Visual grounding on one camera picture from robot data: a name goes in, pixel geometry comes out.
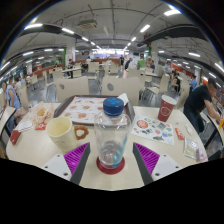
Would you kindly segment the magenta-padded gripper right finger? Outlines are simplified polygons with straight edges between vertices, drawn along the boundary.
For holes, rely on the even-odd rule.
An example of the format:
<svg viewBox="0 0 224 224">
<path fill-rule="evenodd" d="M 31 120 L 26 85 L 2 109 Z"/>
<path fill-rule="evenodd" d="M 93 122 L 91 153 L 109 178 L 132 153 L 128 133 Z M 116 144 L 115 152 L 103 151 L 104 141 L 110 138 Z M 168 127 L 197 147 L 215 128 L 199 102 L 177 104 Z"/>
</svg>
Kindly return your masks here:
<svg viewBox="0 0 224 224">
<path fill-rule="evenodd" d="M 159 155 L 139 143 L 133 143 L 133 154 L 145 185 L 182 169 L 169 155 Z"/>
</svg>

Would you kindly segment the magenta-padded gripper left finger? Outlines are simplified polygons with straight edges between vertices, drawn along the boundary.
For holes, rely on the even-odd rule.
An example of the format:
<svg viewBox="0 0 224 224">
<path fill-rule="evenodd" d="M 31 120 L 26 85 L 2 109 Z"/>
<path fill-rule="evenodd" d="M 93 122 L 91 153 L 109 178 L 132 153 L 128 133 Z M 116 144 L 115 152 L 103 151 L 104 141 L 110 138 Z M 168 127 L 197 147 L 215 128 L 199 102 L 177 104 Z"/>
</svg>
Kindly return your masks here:
<svg viewBox="0 0 224 224">
<path fill-rule="evenodd" d="M 56 154 L 43 169 L 72 183 L 79 184 L 90 154 L 90 144 L 85 143 L 65 155 Z"/>
</svg>

